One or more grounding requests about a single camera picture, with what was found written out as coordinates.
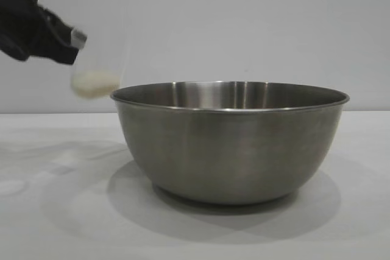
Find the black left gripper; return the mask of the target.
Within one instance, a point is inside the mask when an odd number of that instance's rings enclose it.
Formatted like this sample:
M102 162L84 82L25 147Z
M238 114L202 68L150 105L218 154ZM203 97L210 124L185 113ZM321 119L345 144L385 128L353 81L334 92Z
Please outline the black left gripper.
M1 51L15 60L40 57L73 65L78 48L54 38L71 44L73 29L38 0L1 0Z

